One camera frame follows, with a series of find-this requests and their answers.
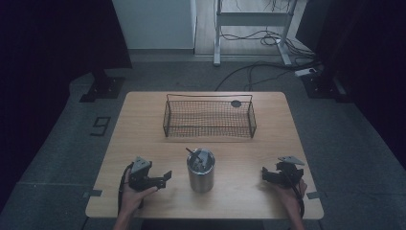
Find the silver cylinder container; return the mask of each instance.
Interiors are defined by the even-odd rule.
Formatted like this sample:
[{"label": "silver cylinder container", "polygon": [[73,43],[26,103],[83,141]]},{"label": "silver cylinder container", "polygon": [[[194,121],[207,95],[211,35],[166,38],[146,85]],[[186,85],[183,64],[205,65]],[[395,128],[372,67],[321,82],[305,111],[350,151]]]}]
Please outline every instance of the silver cylinder container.
[{"label": "silver cylinder container", "polygon": [[214,185],[214,155],[208,149],[196,149],[190,152],[186,162],[192,189],[208,192]]}]

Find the human hand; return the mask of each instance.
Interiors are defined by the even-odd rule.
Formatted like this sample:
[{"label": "human hand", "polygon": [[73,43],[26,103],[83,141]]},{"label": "human hand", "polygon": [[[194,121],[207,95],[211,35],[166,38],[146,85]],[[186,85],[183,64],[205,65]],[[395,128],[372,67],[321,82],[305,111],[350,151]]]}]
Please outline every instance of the human hand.
[{"label": "human hand", "polygon": [[[271,188],[274,189],[278,195],[279,200],[281,201],[284,209],[289,216],[289,219],[292,224],[292,230],[304,230],[304,224],[301,217],[301,207],[296,197],[295,192],[292,188],[284,188],[281,185],[271,184]],[[296,188],[302,198],[305,196],[305,190],[307,189],[307,184],[301,179],[299,184],[296,185]]]},{"label": "human hand", "polygon": [[120,213],[117,216],[116,223],[114,224],[114,230],[126,230],[129,229],[129,225],[134,216],[134,212],[138,209],[141,202],[146,196],[149,196],[156,191],[157,187],[151,187],[142,192],[137,192],[131,189],[128,185],[129,171],[125,173],[125,180],[123,185],[122,205]]},{"label": "human hand", "polygon": [[141,202],[146,196],[149,196],[156,191],[158,191],[157,187],[151,187],[141,192],[137,192],[129,187],[128,180],[129,180],[130,170],[128,170],[125,174],[124,186],[123,186],[123,197],[122,197],[122,208],[120,212],[125,213],[134,213],[135,210],[138,209]]}]

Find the metal rack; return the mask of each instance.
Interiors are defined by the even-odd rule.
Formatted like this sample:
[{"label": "metal rack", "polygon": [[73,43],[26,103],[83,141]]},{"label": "metal rack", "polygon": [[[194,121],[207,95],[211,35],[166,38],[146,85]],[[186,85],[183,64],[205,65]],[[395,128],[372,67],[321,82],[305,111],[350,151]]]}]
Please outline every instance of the metal rack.
[{"label": "metal rack", "polygon": [[274,26],[283,27],[281,39],[277,39],[278,49],[285,65],[291,65],[286,50],[286,36],[292,22],[298,0],[293,3],[288,12],[222,12],[221,2],[217,0],[215,14],[214,66],[220,65],[220,28],[222,26]]},{"label": "metal rack", "polygon": [[167,95],[167,137],[233,136],[253,138],[257,129],[252,95]]}]

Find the black cable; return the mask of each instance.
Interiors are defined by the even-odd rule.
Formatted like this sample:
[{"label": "black cable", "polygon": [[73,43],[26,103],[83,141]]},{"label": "black cable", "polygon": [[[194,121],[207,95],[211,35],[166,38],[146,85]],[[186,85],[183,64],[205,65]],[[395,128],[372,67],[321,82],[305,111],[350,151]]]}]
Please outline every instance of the black cable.
[{"label": "black cable", "polygon": [[263,12],[265,12],[265,10],[268,8],[268,6],[271,5],[272,1],[275,1],[275,0],[269,0],[268,5],[266,5],[265,8],[263,9]]},{"label": "black cable", "polygon": [[301,207],[301,218],[304,217],[305,214],[305,203],[304,200],[302,199],[302,194],[299,193],[298,189],[296,188],[296,185],[292,183],[292,181],[289,178],[289,175],[286,174],[286,172],[282,171],[283,175],[286,177],[286,179],[289,181],[290,187],[292,187],[293,192],[296,195],[296,199],[298,200],[299,206]]},{"label": "black cable", "polygon": [[239,9],[240,12],[242,12],[242,9],[238,5],[238,1],[236,0],[237,8]]},{"label": "black cable", "polygon": [[122,200],[123,200],[123,191],[124,191],[124,184],[125,184],[125,176],[126,176],[126,172],[132,168],[134,162],[132,162],[130,165],[128,165],[122,175],[122,180],[120,181],[120,187],[119,187],[119,194],[118,194],[118,205],[119,205],[119,213],[120,210],[122,209]]},{"label": "black cable", "polygon": [[89,220],[89,217],[86,217],[86,219],[84,220],[83,225],[81,226],[80,230],[83,230],[84,227],[86,226],[87,220]]},{"label": "black cable", "polygon": [[245,88],[246,88],[247,86],[250,86],[249,91],[253,91],[253,88],[252,88],[253,85],[256,85],[256,84],[259,84],[259,83],[263,83],[263,82],[266,82],[266,81],[277,80],[280,76],[285,75],[285,74],[287,74],[287,73],[289,73],[289,72],[292,72],[292,71],[293,71],[293,70],[285,71],[285,72],[283,72],[283,73],[281,73],[281,74],[278,74],[275,78],[269,78],[269,79],[266,79],[266,80],[260,80],[260,81],[254,82],[254,83],[246,84],[246,85],[244,85],[244,91],[245,91]]},{"label": "black cable", "polygon": [[310,61],[309,63],[303,64],[303,65],[297,65],[297,66],[286,66],[283,64],[278,64],[278,63],[272,63],[272,62],[263,62],[263,63],[258,63],[258,64],[251,64],[251,65],[247,65],[247,66],[243,66],[240,67],[238,69],[236,69],[235,71],[233,71],[232,73],[230,73],[229,75],[227,75],[219,84],[218,86],[215,88],[214,91],[217,91],[220,86],[224,83],[224,81],[226,81],[228,78],[230,78],[233,74],[235,74],[238,71],[244,70],[244,69],[249,69],[252,67],[257,67],[257,66],[271,66],[271,67],[276,67],[276,68],[281,68],[281,69],[285,69],[288,71],[296,71],[296,70],[300,70],[300,69],[305,69],[305,68],[310,68],[313,67],[315,65],[320,64],[320,62],[318,60],[313,60]]},{"label": "black cable", "polygon": [[272,3],[272,12],[275,10],[275,6],[277,5],[277,1],[274,0],[274,2]]},{"label": "black cable", "polygon": [[[237,36],[237,35],[233,35],[233,34],[224,34],[221,28],[220,28],[220,33],[221,33],[220,36],[222,36],[226,40],[260,40],[260,44],[267,45],[267,46],[278,45],[277,39],[281,39],[280,34],[268,31],[268,27],[266,27],[265,31],[258,31],[258,32],[255,32],[253,34],[249,34],[247,36]],[[252,36],[260,34],[260,33],[266,33],[266,35],[264,35],[262,37],[252,37]],[[272,39],[273,42],[269,43],[267,41],[269,39]],[[297,48],[293,44],[293,41],[290,40],[289,38],[286,38],[285,45],[288,48],[288,50],[294,55],[307,57],[307,58],[315,58],[315,55],[314,55],[314,53],[312,51]]]},{"label": "black cable", "polygon": [[289,7],[290,7],[290,0],[287,0],[287,8],[286,8],[287,12],[289,12]]},{"label": "black cable", "polygon": [[253,91],[253,85],[255,84],[252,84],[252,78],[253,78],[253,76],[252,76],[252,72],[254,71],[254,69],[256,68],[256,67],[258,67],[259,66],[259,64],[260,63],[263,63],[263,64],[267,64],[267,62],[266,61],[257,61],[257,62],[255,62],[254,64],[253,64],[253,66],[251,66],[249,69],[248,69],[248,84],[246,84],[246,85],[244,85],[244,91],[245,91],[245,88],[247,87],[247,86],[249,86],[249,88],[248,88],[248,91]]}]

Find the black curtain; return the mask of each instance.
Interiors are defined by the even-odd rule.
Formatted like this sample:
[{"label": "black curtain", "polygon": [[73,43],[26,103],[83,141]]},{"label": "black curtain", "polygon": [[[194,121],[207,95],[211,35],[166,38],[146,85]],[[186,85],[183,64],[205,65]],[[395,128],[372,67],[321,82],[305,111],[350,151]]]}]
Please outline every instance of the black curtain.
[{"label": "black curtain", "polygon": [[297,38],[335,71],[406,169],[405,12],[405,1],[309,0]]},{"label": "black curtain", "polygon": [[131,68],[111,0],[0,3],[3,207],[69,97],[93,69]]}]

